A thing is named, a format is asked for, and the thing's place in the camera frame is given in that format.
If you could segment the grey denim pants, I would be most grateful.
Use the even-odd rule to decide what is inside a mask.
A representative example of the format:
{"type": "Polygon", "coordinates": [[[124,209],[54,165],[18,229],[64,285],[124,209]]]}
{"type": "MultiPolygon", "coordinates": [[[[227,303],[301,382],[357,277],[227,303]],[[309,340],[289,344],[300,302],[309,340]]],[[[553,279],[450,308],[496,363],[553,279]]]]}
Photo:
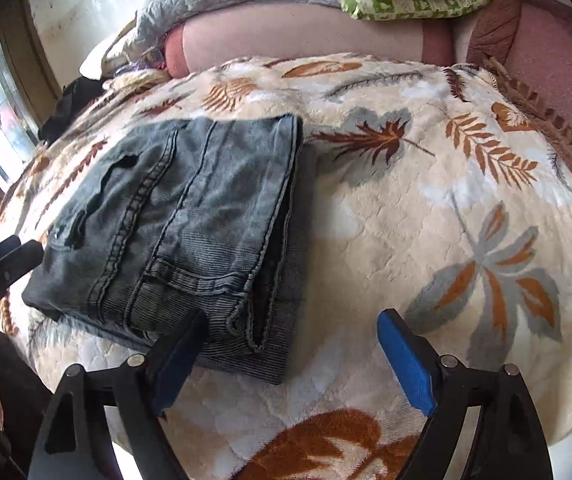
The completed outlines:
{"type": "Polygon", "coordinates": [[[200,366],[279,384],[308,232],[302,140],[289,114],[131,129],[50,226],[24,303],[137,350],[199,310],[200,366]]]}

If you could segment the black garment on blanket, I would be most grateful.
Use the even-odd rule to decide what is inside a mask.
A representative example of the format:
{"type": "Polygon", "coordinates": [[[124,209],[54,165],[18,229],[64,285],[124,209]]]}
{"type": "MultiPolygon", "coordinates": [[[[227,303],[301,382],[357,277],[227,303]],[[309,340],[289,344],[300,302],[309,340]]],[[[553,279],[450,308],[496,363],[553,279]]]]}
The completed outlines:
{"type": "Polygon", "coordinates": [[[81,76],[70,82],[62,90],[53,113],[41,127],[38,139],[46,144],[58,140],[82,110],[104,93],[104,81],[105,78],[90,79],[81,76]]]}

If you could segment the cream pillow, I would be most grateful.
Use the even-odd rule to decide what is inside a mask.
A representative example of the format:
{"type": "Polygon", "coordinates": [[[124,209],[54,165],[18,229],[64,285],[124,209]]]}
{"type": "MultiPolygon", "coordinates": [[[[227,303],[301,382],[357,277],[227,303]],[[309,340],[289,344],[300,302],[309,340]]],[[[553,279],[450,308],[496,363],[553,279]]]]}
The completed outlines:
{"type": "Polygon", "coordinates": [[[111,77],[118,68],[129,64],[129,57],[123,48],[135,25],[136,18],[132,18],[120,29],[100,40],[81,63],[79,74],[88,79],[100,80],[111,77]]]}

